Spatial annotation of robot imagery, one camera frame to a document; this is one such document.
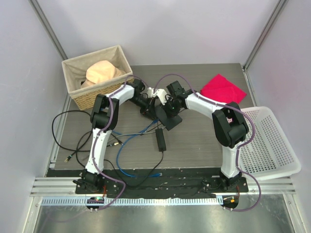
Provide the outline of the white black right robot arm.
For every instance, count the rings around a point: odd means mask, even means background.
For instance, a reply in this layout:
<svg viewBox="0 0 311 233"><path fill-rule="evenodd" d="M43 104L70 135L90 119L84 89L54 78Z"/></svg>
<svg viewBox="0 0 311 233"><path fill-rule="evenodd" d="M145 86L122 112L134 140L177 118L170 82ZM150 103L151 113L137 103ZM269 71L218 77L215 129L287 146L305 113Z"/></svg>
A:
<svg viewBox="0 0 311 233"><path fill-rule="evenodd" d="M191 89L186 91L178 81L167 86L169 95L156 110L157 116L167 130L182 122L180 109L189 109L209 117L213 122L216 139L222 145L223 163L219 187L232 191L240 181L242 173L236 168L236 152L249 132L242 111L236 102L228 104L211 100Z"/></svg>

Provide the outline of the black network switch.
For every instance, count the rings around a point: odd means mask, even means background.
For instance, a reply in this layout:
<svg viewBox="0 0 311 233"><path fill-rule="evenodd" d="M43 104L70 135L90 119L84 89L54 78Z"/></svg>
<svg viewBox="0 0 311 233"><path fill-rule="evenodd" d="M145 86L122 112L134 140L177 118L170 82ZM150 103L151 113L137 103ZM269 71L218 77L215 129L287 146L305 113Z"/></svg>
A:
<svg viewBox="0 0 311 233"><path fill-rule="evenodd" d="M172 130L182 122L182 118L180 116L168 117L164 109L160 106L155 107L155 114L168 131Z"/></svg>

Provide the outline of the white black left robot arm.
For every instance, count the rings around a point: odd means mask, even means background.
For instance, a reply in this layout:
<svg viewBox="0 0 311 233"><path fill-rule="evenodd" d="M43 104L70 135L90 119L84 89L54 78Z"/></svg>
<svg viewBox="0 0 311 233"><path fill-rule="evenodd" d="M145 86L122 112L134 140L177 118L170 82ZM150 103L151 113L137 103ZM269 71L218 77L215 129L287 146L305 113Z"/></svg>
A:
<svg viewBox="0 0 311 233"><path fill-rule="evenodd" d="M100 193L103 189L104 156L108 139L115 129L119 106L128 100L141 104L139 94L146 85L142 80L134 79L131 83L120 86L117 90L108 94L98 94L95 98L90 121L92 124L92 145L85 169L82 171L81 181L86 184L92 193Z"/></svg>

